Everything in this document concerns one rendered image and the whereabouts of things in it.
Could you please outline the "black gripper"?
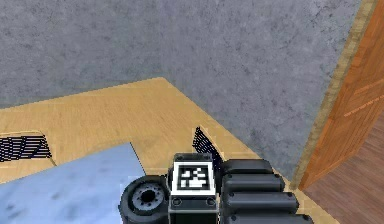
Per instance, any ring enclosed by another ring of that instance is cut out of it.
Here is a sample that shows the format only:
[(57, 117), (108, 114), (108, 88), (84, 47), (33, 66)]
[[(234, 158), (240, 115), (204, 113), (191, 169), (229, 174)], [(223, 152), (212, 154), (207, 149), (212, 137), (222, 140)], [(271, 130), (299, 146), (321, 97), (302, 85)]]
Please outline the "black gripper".
[(168, 200), (164, 176), (146, 175), (132, 181), (118, 205), (123, 224), (168, 224)]

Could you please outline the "brown wooden room door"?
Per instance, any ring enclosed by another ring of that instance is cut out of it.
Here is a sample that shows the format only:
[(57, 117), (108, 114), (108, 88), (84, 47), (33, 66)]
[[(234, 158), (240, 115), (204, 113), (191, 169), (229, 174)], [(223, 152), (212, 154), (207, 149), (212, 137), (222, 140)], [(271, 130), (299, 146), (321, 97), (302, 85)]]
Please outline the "brown wooden room door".
[(291, 187), (355, 155), (384, 110), (384, 0), (362, 0)]

